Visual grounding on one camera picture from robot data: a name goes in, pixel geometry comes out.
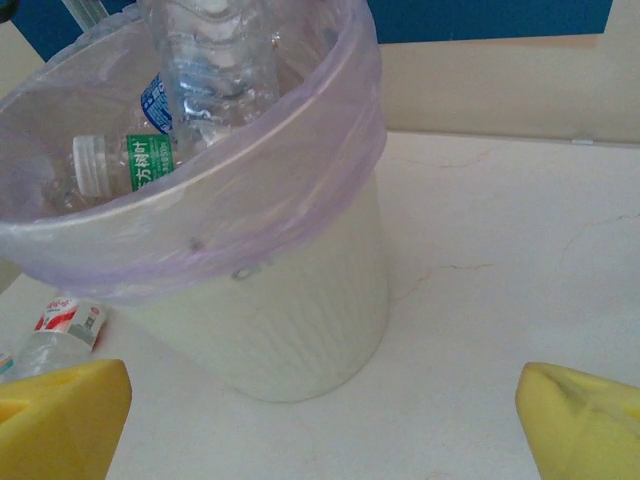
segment yellow sponge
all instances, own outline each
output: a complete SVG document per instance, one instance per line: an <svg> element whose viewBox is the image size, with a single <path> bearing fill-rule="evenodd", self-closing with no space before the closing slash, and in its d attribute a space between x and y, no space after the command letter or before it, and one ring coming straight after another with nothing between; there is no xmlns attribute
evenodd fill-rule
<svg viewBox="0 0 640 480"><path fill-rule="evenodd" d="M543 480L640 479L640 389L528 363L516 407Z"/></svg>
<svg viewBox="0 0 640 480"><path fill-rule="evenodd" d="M131 404L120 360L0 386L0 479L104 480Z"/></svg>

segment white bottle cap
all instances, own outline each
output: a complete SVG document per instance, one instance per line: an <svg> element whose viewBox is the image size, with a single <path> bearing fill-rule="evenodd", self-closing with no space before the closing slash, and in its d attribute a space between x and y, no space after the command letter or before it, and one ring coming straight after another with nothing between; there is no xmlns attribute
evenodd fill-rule
<svg viewBox="0 0 640 480"><path fill-rule="evenodd" d="M78 188L87 197L111 197L104 135L73 139L73 166Z"/></svg>

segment white table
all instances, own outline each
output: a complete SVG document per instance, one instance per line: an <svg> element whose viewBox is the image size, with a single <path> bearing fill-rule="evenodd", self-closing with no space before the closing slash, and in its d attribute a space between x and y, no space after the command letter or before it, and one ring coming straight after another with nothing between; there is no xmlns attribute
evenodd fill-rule
<svg viewBox="0 0 640 480"><path fill-rule="evenodd" d="M133 404L110 480L539 478L514 406L545 361L640 385L640 150L390 134L389 328L347 384L252 400L115 315ZM53 290L0 297L20 341Z"/></svg>

